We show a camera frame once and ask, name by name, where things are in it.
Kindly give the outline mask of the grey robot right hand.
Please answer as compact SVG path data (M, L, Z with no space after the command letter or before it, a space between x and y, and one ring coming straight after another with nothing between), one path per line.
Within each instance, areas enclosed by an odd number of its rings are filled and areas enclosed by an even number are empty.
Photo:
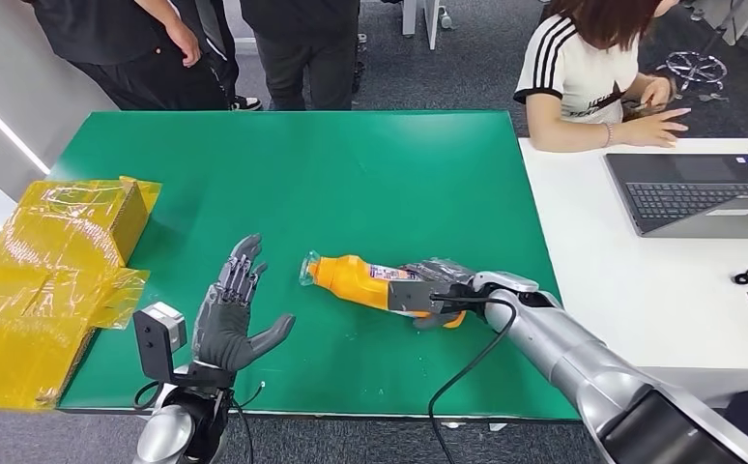
M416 263L408 263L400 266L399 269L413 273L426 281L438 280L463 284L469 283L475 275L475 271L443 258L430 258ZM413 325L419 331L440 327L455 329L461 325L465 316L464 311L418 316L413 320Z

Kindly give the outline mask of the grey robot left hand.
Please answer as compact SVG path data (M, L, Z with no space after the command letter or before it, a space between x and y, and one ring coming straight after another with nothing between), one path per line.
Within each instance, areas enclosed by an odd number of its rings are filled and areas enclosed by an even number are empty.
M280 315L260 333L248 333L251 305L267 265L257 264L262 236L251 234L232 249L209 286L195 320L192 356L197 363L236 373L281 344L296 317Z

